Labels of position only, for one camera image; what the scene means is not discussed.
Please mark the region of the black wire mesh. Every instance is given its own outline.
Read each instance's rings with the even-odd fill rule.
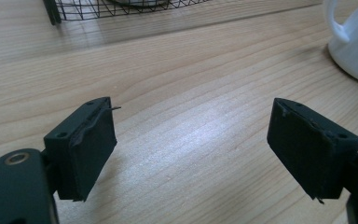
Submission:
[[[52,24],[186,7],[208,0],[44,0]]]

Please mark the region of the light wood surface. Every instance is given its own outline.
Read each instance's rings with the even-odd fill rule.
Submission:
[[[43,149],[111,96],[118,145],[85,203],[57,201],[61,223],[346,223],[348,192],[312,201],[266,141],[274,97],[358,135],[358,81],[329,57],[320,3],[212,0],[53,27],[42,1],[0,0],[0,156]],[[357,6],[341,1],[337,19]]]

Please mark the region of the black mount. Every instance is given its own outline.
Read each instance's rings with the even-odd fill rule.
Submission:
[[[267,139],[312,199],[338,199],[347,189],[349,222],[358,223],[357,135],[302,104],[276,98]]]
[[[86,201],[117,144],[109,97],[89,101],[45,136],[46,149],[0,158],[0,224],[59,223],[52,194]]]

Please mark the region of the white mug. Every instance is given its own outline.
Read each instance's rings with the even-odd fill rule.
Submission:
[[[324,0],[324,19],[333,33],[328,49],[342,69],[358,78],[358,8],[341,25],[334,19],[336,4],[337,0]]]

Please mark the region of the metal wire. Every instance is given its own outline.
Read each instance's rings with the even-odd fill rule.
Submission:
[[[127,0],[126,4],[111,0],[55,0],[63,21],[85,21],[128,14],[147,13],[186,7],[208,0]]]

